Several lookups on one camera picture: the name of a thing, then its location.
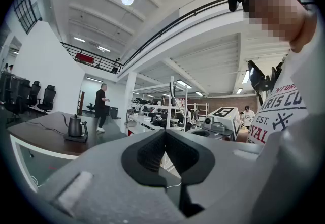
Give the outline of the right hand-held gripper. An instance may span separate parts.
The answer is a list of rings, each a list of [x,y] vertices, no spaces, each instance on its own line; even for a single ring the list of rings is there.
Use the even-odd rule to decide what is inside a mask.
[[[216,140],[236,141],[241,128],[237,107],[220,107],[208,114],[201,124],[189,133]]]

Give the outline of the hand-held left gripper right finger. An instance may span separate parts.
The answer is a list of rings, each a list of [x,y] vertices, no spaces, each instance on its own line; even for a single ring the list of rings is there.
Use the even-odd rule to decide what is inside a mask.
[[[167,156],[180,175],[174,216],[166,223],[252,223],[255,198],[245,177],[261,151],[258,145],[166,131]]]

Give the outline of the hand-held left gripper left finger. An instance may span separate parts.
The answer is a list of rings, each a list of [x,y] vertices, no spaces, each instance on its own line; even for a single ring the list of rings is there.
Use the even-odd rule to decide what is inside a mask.
[[[135,182],[124,170],[126,148],[150,136],[132,135],[97,145],[53,173],[38,195],[56,223],[180,223],[185,216],[162,187]]]

